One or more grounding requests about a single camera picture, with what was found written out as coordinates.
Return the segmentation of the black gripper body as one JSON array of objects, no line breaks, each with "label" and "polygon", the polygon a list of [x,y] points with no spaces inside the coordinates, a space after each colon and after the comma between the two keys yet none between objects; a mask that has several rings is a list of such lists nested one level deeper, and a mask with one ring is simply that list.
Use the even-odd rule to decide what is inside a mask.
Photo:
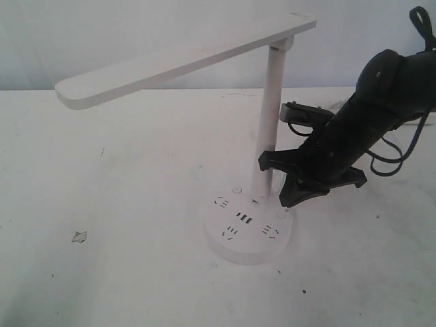
[{"label": "black gripper body", "polygon": [[296,151],[292,178],[297,186],[362,186],[367,178],[352,165],[395,123],[389,112],[310,112],[293,125],[313,131]]}]

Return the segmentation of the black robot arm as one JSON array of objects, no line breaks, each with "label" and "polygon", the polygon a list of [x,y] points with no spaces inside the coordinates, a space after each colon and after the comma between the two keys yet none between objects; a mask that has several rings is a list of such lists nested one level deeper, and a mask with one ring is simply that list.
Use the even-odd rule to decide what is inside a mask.
[{"label": "black robot arm", "polygon": [[417,132],[435,111],[435,52],[404,57],[393,50],[375,55],[362,70],[356,90],[337,113],[297,102],[282,104],[280,119],[289,127],[312,129],[297,148],[264,151],[260,170],[286,174],[279,201],[291,208],[367,178],[353,167],[391,130],[419,120]]}]

